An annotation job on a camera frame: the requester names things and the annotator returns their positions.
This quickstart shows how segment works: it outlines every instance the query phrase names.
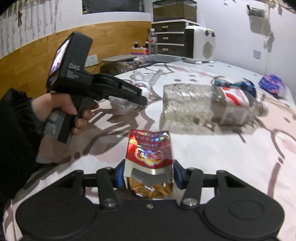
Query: red packaging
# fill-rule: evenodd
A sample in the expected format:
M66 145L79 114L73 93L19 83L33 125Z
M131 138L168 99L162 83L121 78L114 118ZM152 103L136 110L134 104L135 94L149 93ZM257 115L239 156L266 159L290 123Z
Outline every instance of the red packaging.
M126 159L150 169L172 165L169 131L131 130Z

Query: storage box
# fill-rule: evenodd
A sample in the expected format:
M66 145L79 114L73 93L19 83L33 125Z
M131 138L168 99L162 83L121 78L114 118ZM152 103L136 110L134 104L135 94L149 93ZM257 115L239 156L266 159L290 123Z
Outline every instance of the storage box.
M186 19L197 21L197 4L193 0L160 0L153 2L154 22Z

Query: white wall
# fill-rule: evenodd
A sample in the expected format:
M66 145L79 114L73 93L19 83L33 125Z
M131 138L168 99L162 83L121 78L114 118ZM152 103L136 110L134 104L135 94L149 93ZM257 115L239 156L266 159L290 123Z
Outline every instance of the white wall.
M145 10L152 13L153 0L144 0ZM265 9L262 2L253 0L197 0L198 22L215 31L215 60L232 64L259 74L275 74L290 88L296 100L296 15L277 6L271 9L270 24L274 42L268 56L261 34L251 31L246 4ZM255 27L261 32L260 19ZM253 58L253 50L261 52L261 59Z
M142 12L104 12L82 15L82 0L34 0L34 3L34 6L21 10L22 25L20 27L18 27L16 14L6 18L5 12L0 17L0 59L21 46L55 32L95 23L150 21L149 13Z

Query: finger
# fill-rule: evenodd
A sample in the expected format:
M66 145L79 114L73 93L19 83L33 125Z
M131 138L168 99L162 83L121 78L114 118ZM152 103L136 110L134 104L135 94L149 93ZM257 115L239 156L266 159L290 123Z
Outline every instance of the finger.
M78 129L84 129L86 127L86 125L87 125L87 120L85 120L85 119L78 118L75 121L75 127Z
M92 117L92 112L91 110L85 110L82 112L81 117L85 120L89 120Z
M76 127L74 127L74 128L72 129L72 133L73 133L73 135L75 135L75 136L80 135L81 132L82 132L82 130L81 130L81 129L78 129L78 128L76 128Z
M77 110L72 102L71 96L68 94L51 93L48 103L51 108L61 108L61 110L70 115L77 115Z
M91 110L96 110L99 108L99 104L98 103L95 103L92 107L91 107Z

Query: water bottle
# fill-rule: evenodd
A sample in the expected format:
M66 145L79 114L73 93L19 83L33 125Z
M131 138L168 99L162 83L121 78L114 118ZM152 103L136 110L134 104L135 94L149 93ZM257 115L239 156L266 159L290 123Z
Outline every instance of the water bottle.
M165 85L163 117L177 122L243 125L268 108L247 91L210 85Z
M149 54L157 54L157 36L155 34L155 29L151 28L148 36L148 50Z

